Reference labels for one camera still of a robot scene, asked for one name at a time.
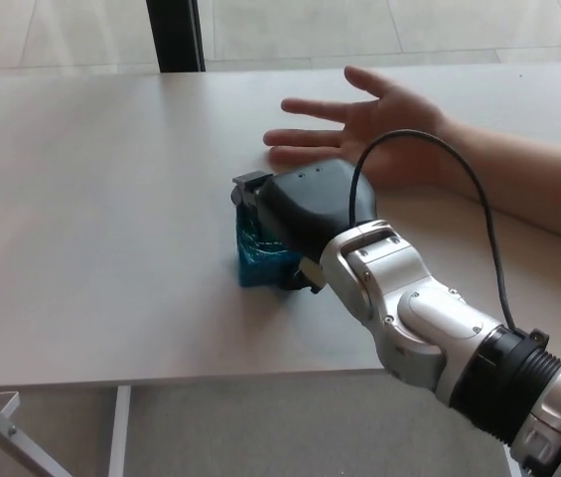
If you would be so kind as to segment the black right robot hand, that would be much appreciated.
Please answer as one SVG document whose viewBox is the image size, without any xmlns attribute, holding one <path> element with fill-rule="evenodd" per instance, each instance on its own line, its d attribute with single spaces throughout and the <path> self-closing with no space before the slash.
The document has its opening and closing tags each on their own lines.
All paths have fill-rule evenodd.
<svg viewBox="0 0 561 477">
<path fill-rule="evenodd" d="M 332 159 L 273 174 L 232 179 L 236 207 L 237 276 L 244 288 L 285 291 L 326 286 L 301 264 L 320 260 L 326 245 L 351 227 L 352 164 Z"/>
</svg>

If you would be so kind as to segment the bare human hand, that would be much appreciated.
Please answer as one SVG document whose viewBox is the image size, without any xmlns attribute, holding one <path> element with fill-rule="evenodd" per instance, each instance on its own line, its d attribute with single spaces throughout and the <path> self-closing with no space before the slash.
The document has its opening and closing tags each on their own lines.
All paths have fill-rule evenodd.
<svg viewBox="0 0 561 477">
<path fill-rule="evenodd" d="M 339 123 L 340 130 L 274 129 L 263 143 L 268 159 L 278 169 L 341 158 L 356 163 L 377 137 L 391 131 L 412 129 L 438 137 L 449 121 L 438 106 L 421 95 L 372 71 L 346 67 L 346 80 L 373 96 L 357 102 L 286 98 L 281 109 Z M 362 173 L 374 188 L 438 186 L 442 162 L 449 156 L 441 148 L 419 138 L 389 139 L 369 154 Z"/>
</svg>

